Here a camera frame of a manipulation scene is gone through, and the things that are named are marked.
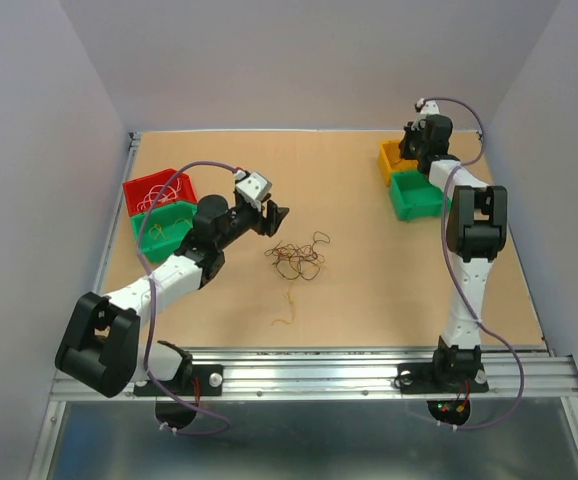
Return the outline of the red plastic bin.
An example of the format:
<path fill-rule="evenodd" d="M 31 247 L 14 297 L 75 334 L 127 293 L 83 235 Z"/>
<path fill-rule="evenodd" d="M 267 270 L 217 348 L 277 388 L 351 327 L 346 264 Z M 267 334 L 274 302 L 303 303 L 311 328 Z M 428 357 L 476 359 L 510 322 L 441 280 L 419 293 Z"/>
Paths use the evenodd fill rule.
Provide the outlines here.
<path fill-rule="evenodd" d="M 128 215 L 133 217 L 146 212 L 170 179 L 171 183 L 155 207 L 160 208 L 180 201 L 196 205 L 198 200 L 190 177 L 185 173 L 175 173 L 174 169 L 169 168 L 125 182 L 123 193 Z"/>

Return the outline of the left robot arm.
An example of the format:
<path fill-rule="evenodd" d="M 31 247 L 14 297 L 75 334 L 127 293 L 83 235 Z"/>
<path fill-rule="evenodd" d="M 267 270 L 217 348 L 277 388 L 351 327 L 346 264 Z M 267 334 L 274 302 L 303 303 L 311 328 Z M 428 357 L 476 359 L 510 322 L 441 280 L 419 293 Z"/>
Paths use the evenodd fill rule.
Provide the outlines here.
<path fill-rule="evenodd" d="M 184 392 L 191 384 L 188 353 L 165 341 L 141 343 L 141 330 L 153 330 L 159 313 L 211 282 L 225 263 L 226 247 L 248 231 L 274 236 L 289 212 L 270 198 L 254 206 L 241 192 L 233 206 L 220 195 L 203 197 L 191 229 L 160 266 L 119 290 L 77 300 L 56 368 L 108 398 L 136 382 Z"/>

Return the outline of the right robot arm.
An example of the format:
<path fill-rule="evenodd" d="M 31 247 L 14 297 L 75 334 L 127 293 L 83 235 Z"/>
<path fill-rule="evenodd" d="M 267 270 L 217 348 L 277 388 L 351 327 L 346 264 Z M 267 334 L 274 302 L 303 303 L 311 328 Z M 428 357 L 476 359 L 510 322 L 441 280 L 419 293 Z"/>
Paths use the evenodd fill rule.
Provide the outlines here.
<path fill-rule="evenodd" d="M 405 127 L 403 158 L 441 190 L 441 242 L 453 283 L 445 326 L 432 360 L 398 368 L 404 394 L 488 390 L 481 356 L 482 306 L 493 262 L 507 238 L 507 190 L 489 185 L 448 153 L 453 123 L 439 113 L 418 114 Z"/>

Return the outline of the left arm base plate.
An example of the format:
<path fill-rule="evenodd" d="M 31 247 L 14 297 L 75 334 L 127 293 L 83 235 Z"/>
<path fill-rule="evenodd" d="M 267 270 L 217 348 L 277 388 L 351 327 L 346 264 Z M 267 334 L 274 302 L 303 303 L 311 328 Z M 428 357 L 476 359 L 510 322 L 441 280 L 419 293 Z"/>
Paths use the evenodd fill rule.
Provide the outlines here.
<path fill-rule="evenodd" d="M 177 373 L 172 380 L 160 380 L 171 393 L 179 397 L 222 395 L 224 367 L 221 364 L 194 364 L 187 373 Z"/>

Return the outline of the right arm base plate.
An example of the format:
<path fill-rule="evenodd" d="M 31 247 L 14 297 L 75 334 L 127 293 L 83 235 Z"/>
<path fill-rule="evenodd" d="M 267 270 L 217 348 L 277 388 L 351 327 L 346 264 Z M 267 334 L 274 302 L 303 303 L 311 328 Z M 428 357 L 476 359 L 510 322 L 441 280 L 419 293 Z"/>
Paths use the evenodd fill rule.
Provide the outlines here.
<path fill-rule="evenodd" d="M 409 362 L 397 367 L 395 383 L 404 395 L 487 393 L 484 366 L 439 366 L 432 362 Z"/>

